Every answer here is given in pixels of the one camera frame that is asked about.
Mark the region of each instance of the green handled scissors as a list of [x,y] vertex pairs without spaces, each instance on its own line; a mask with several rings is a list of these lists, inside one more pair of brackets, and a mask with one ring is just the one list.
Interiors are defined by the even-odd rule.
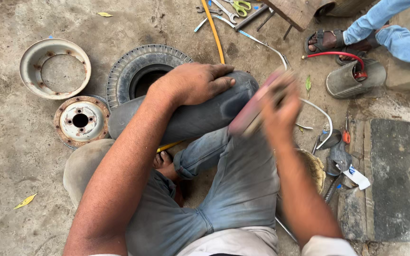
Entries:
[[239,0],[239,1],[224,0],[224,1],[231,3],[232,7],[236,10],[236,12],[238,13],[240,17],[246,17],[247,15],[246,11],[251,10],[251,3],[248,3],[246,1],[242,1],[242,0]]

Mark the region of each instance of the jeans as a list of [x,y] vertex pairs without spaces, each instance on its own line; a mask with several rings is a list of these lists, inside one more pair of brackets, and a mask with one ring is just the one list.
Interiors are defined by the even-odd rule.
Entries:
[[[343,37],[346,45],[351,45],[367,38],[373,30],[378,30],[395,14],[410,7],[410,0],[381,0],[368,13],[357,19]],[[376,40],[396,58],[410,62],[410,31],[393,25],[376,33]]]
[[[76,207],[113,143],[112,139],[91,142],[67,160],[63,183]],[[173,182],[152,169],[126,230],[130,254],[173,256],[191,242],[220,230],[275,227],[279,178],[272,149],[262,132],[251,138],[231,137],[225,127],[192,142],[173,161],[183,179],[218,165],[208,195],[195,209],[180,208],[173,199]]]

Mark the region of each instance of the man's right arm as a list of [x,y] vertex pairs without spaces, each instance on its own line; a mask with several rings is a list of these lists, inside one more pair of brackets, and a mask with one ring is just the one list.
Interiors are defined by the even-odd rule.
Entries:
[[[286,86],[286,96],[281,107],[275,108],[273,88],[283,86]],[[281,75],[267,87],[260,104],[266,135],[275,149],[284,214],[303,248],[313,236],[342,238],[342,234],[329,206],[317,193],[311,176],[294,151],[293,128],[301,108],[296,87],[292,76]]]

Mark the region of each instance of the dusty floor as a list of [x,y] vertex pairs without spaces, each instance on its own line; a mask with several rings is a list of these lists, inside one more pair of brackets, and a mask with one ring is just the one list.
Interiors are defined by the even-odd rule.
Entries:
[[[63,101],[43,99],[26,89],[19,77],[19,61],[26,48],[49,36],[76,43],[92,63],[91,79],[83,94],[105,96],[106,79],[113,63],[140,45],[166,44],[195,61],[218,63],[218,51],[208,24],[196,33],[193,31],[205,17],[196,12],[195,6],[199,4],[198,0],[130,4],[121,0],[0,0],[0,255],[60,255],[75,212],[62,185],[64,164],[72,150],[60,142],[52,126],[53,115]],[[97,11],[114,16],[104,18],[95,14]],[[304,81],[311,75],[310,101],[328,112],[334,127],[343,127],[349,107],[351,113],[361,119],[400,115],[410,120],[410,96],[379,90],[373,96],[358,100],[335,100],[324,87],[326,75],[337,68],[333,58],[300,59],[304,55],[304,38],[316,28],[344,29],[353,19],[324,18],[321,25],[311,23],[305,32],[292,30],[283,41],[289,25],[278,15],[256,32],[267,15],[262,15],[244,31],[286,54],[302,81],[302,97],[307,95]],[[282,64],[278,55],[264,46],[234,32],[219,20],[215,24],[226,63],[250,71],[259,83]],[[384,63],[387,54],[386,50],[378,49],[374,56]],[[295,132],[300,147],[310,150],[318,132],[327,127],[327,120],[315,109],[305,106],[298,122],[314,127],[313,132]],[[324,159],[326,152],[318,156]],[[187,205],[195,206],[204,198],[213,174],[211,170],[188,184]],[[28,206],[12,210],[34,193],[38,195]],[[277,228],[280,254],[299,255],[298,246],[279,226]],[[365,246],[356,244],[358,253]],[[374,247],[370,245],[363,253],[395,255],[391,252],[402,251],[403,255],[410,255],[410,243]]]

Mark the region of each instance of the spanner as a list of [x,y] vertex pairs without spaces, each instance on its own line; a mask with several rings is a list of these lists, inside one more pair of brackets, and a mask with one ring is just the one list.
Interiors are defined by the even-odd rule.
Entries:
[[[203,6],[196,6],[196,9],[197,9],[197,12],[198,12],[198,13],[202,13],[202,12],[205,11],[205,9],[204,9]],[[219,10],[219,9],[208,9],[208,10],[209,10],[210,12],[212,12],[212,13],[216,13],[216,14],[218,14],[218,15],[222,15],[222,11]]]
[[220,4],[217,0],[211,0],[215,5],[217,5],[223,12],[225,12],[225,14],[227,14],[227,16],[229,16],[229,20],[236,24],[236,21],[233,19],[235,17],[240,17],[238,14],[236,13],[230,13],[227,9],[224,8],[224,6],[222,6],[222,4]]

